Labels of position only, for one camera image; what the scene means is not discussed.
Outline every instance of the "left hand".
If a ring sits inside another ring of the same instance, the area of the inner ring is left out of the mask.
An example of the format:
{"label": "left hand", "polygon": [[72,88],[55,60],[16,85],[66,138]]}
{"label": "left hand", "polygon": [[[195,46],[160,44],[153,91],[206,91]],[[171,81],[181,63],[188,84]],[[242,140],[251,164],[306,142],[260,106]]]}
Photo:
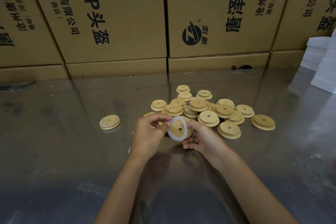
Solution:
{"label": "left hand", "polygon": [[173,117],[161,113],[138,119],[129,156],[147,162],[158,148],[162,137],[170,127],[170,120],[172,119]]}

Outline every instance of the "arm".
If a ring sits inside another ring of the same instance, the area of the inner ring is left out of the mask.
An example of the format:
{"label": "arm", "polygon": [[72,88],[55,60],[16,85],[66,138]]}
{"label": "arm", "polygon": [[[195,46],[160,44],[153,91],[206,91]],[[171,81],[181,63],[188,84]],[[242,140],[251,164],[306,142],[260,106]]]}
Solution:
{"label": "arm", "polygon": [[137,121],[128,159],[107,195],[94,224],[129,222],[142,170],[159,146],[172,119],[171,116],[156,113]]}
{"label": "arm", "polygon": [[199,151],[224,176],[250,223],[298,223],[211,128],[194,120],[187,124],[194,133],[183,148]]}

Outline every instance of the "forearm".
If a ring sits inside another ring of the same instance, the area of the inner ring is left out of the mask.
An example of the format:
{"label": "forearm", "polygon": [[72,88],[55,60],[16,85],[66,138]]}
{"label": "forearm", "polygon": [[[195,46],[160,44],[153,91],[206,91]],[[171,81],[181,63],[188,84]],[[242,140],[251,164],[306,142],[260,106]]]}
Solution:
{"label": "forearm", "polygon": [[246,163],[225,147],[221,174],[251,224],[297,223]]}
{"label": "forearm", "polygon": [[128,157],[118,175],[94,224],[127,224],[137,192],[137,187],[146,161]]}

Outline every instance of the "hand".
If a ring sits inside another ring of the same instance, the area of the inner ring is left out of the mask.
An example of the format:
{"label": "hand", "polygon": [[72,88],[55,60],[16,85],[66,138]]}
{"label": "hand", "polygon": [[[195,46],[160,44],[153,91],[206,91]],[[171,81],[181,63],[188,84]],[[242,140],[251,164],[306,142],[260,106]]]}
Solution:
{"label": "hand", "polygon": [[182,141],[184,149],[195,149],[200,152],[210,164],[220,170],[222,167],[222,157],[226,144],[207,125],[195,120],[187,122],[187,126],[192,127],[194,132],[191,137]]}
{"label": "hand", "polygon": [[130,157],[147,162],[158,148],[172,119],[173,117],[161,113],[151,114],[138,119],[135,125]]}

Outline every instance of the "stainless steel table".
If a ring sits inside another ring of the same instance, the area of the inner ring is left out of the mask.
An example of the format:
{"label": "stainless steel table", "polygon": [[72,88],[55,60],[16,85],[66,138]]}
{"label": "stainless steel table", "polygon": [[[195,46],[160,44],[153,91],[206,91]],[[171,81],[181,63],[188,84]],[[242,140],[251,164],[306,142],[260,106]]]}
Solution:
{"label": "stainless steel table", "polygon": [[[0,90],[0,223],[92,223],[151,102],[206,89],[272,117],[225,140],[301,223],[336,223],[336,96],[302,67],[36,82]],[[111,131],[99,120],[117,114]],[[131,223],[247,223],[225,180],[165,137],[147,163]]]}

